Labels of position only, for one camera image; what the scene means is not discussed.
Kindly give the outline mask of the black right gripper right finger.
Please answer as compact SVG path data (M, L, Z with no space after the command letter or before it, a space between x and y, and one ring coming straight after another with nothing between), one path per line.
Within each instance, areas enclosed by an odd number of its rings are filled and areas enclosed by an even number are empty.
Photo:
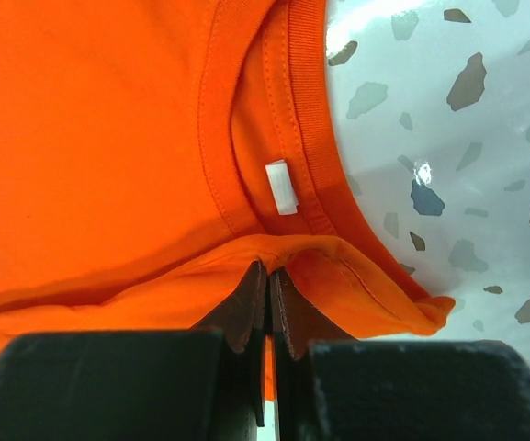
M530 368L490 341L359 341L269 280L280 440L530 440Z

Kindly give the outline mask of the orange t-shirt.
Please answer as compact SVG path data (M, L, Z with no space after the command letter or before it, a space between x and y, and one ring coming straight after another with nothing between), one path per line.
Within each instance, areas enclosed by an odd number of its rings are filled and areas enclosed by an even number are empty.
M0 352L179 329L249 265L356 337L431 335L347 183L323 1L0 1Z

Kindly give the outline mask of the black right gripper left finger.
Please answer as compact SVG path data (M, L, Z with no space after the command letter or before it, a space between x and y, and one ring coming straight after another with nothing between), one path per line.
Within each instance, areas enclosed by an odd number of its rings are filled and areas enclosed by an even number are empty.
M253 440L264 265L187 330L24 334L0 353L0 440Z

